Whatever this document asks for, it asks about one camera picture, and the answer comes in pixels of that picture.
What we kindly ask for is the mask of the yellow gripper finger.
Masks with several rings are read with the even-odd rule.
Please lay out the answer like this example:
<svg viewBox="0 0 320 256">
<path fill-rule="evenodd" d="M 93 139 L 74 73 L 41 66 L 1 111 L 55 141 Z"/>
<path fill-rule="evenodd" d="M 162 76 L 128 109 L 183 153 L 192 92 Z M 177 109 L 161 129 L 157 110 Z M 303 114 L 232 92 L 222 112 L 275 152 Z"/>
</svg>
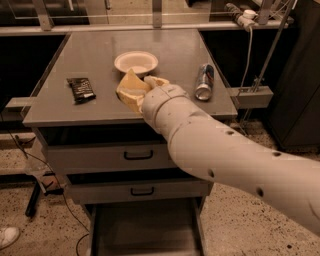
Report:
<svg viewBox="0 0 320 256">
<path fill-rule="evenodd" d="M 145 76 L 144 82 L 151 86 L 151 88 L 163 86 L 169 84 L 169 81 L 164 78 L 159 78 L 155 76 Z"/>
<path fill-rule="evenodd" d="M 122 89 L 117 91 L 117 96 L 133 112 L 142 113 L 142 103 L 145 97 L 143 90 Z"/>
</svg>

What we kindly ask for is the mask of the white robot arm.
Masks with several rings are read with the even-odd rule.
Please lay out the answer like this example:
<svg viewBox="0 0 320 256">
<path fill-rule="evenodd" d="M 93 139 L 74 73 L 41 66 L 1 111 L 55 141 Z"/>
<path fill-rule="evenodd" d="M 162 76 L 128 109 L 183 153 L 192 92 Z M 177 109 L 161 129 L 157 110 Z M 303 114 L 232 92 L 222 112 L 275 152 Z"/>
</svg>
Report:
<svg viewBox="0 0 320 256">
<path fill-rule="evenodd" d="M 184 172 L 245 191 L 320 234 L 320 162 L 257 144 L 200 109 L 178 85 L 126 74 L 119 99 L 167 141 Z"/>
</svg>

